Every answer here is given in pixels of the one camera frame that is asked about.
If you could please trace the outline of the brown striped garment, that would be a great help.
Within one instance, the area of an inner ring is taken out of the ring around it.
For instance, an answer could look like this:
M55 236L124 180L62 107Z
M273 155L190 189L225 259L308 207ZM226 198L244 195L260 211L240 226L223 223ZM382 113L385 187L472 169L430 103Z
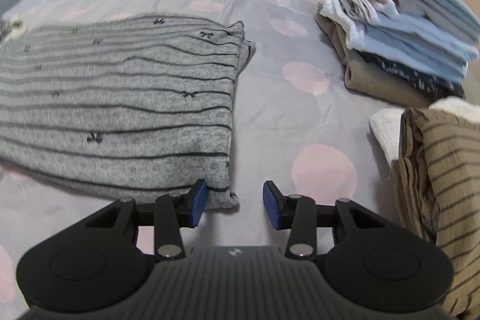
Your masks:
M453 266L443 307L479 317L479 125L442 110L406 109L392 163L400 222Z

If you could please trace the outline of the white fleece garment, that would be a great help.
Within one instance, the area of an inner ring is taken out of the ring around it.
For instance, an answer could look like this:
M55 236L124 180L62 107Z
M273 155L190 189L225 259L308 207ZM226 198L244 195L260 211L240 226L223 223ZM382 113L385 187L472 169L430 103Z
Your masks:
M433 110L443 110L468 121L479 123L479 105L468 103L458 97L440 99L429 106ZM400 119L404 109L384 109L369 120L369 126L383 150L389 166L399 159Z

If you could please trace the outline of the grey striped bow top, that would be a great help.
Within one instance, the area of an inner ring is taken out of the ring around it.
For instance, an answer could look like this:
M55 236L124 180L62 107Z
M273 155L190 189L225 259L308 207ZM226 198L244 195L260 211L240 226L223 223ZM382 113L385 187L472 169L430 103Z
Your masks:
M43 25L1 43L1 159L65 187L151 202L208 185L230 208L242 22L149 14Z

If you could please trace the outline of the grey pink-dotted bed sheet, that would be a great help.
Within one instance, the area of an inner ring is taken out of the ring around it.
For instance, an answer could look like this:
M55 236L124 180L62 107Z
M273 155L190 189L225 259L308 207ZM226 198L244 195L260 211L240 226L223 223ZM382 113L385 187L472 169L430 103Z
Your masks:
M284 193L320 204L340 197L396 219L390 171L368 121L383 101L349 92L315 0L19 0L5 17L27 32L43 25L100 23L138 15L190 15L242 22L256 50L237 79L230 187L238 204L209 207L188 246L283 245L262 206L272 180ZM35 244L118 198L98 196L31 174L1 159L1 317L27 308L16 265Z

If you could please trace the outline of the stack of folded clothes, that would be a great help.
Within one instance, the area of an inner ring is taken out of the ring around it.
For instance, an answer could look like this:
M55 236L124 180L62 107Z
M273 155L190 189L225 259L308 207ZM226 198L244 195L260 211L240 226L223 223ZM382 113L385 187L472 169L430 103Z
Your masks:
M464 97L479 15L463 0L317 0L348 89L400 106Z

